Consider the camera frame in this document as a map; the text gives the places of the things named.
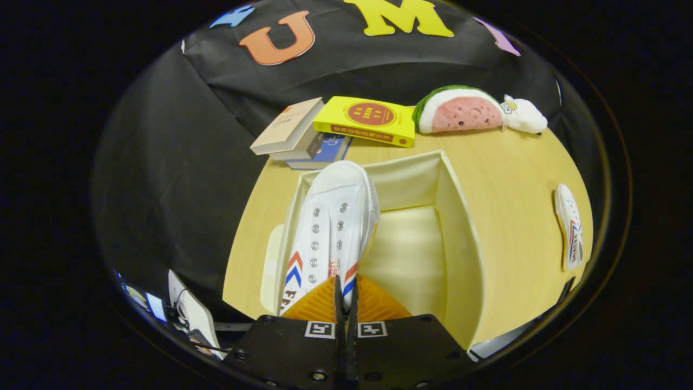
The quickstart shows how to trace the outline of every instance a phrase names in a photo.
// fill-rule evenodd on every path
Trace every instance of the plush toy eye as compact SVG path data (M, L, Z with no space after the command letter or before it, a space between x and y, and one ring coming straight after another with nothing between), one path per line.
M513 113L513 109L510 107L508 103L501 103L500 107L505 111L506 114L510 115Z

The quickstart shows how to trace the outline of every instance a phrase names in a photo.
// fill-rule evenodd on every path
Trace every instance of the white box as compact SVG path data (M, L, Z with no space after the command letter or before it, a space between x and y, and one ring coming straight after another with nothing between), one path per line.
M464 193L445 152L363 166L380 199L380 223L358 272L413 315L433 314L469 348L484 301L482 254ZM301 204L319 171L299 176L286 222L270 235L261 302L279 312Z

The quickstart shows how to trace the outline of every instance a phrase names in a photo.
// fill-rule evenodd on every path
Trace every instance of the yellow letter m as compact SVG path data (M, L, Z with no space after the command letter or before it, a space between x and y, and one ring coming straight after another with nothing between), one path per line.
M344 0L344 2L357 6L361 11L368 24L363 32L368 36L394 34L394 27L386 24L385 19L405 33L412 32L414 20L418 19L419 26L416 29L422 34L454 36L435 12L435 5L428 1L402 0L400 7L385 0Z

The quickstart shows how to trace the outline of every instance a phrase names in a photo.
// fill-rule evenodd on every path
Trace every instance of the purple felt letter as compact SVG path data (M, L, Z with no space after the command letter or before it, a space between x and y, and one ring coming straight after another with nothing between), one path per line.
M486 29L491 33L491 35L493 35L493 37L495 38L495 45L498 46L499 49L505 50L508 53L512 53L518 57L520 56L520 52L517 49L515 49L513 44L510 43L508 38L506 38L505 35L503 35L503 33L501 33L498 29L496 29L492 25L479 19L478 17L475 17L474 19L477 22L483 24L484 27L486 27Z

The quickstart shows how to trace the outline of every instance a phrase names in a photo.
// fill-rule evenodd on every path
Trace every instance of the cable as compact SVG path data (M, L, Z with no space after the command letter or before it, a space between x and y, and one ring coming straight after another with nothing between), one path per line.
M175 299L174 308L175 311L178 313L178 321L181 323L181 325L184 325L185 328L190 329L190 323L188 321L188 317L181 313L180 311L180 296L183 295L183 293L188 289L188 287L184 288L178 293L178 298Z
M190 344L193 344L194 346L198 346L198 347L200 347L200 348L207 348L207 349L211 349L211 350L218 350L219 352L224 352L224 353L229 353L229 352L231 352L231 351L233 350L233 347L232 347L232 348L229 348L229 349L214 348L214 347L206 346L206 345L204 345L204 344L193 343L192 341L190 342Z

